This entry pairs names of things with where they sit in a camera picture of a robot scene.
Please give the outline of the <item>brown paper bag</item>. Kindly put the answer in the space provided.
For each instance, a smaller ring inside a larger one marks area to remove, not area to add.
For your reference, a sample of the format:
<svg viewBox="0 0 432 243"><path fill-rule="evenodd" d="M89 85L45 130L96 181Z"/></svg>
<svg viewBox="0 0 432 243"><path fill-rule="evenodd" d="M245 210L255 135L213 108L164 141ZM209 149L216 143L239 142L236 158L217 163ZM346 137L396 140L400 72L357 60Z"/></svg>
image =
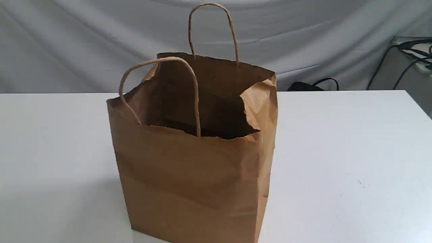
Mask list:
<svg viewBox="0 0 432 243"><path fill-rule="evenodd" d="M257 243L278 120L275 72L239 60L159 53L108 99L133 230L171 243Z"/></svg>

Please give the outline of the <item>grey backdrop cloth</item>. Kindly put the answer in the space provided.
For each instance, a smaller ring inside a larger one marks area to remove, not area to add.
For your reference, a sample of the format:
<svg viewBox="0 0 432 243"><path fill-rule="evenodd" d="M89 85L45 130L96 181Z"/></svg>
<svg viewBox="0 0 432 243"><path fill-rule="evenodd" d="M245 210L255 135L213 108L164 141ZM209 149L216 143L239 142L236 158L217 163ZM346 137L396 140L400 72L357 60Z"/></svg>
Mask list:
<svg viewBox="0 0 432 243"><path fill-rule="evenodd" d="M189 52L202 0L2 0L1 93L116 92L129 67ZM276 72L278 89L336 78L364 89L391 39L431 24L430 0L219 0L240 61Z"/></svg>

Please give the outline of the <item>black object behind table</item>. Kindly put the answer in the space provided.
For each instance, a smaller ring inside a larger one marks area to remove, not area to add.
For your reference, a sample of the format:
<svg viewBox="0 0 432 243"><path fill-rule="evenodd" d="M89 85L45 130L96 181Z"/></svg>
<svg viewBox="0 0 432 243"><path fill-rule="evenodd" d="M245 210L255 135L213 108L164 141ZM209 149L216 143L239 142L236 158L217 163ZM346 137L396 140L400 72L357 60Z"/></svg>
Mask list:
<svg viewBox="0 0 432 243"><path fill-rule="evenodd" d="M304 82L294 82L286 91L287 92L312 92L312 91L325 91L324 89L321 89L318 87L318 85L322 82L333 80L336 84L336 91L340 91L340 85L334 78L324 78L319 81L316 81L313 84L308 84Z"/></svg>

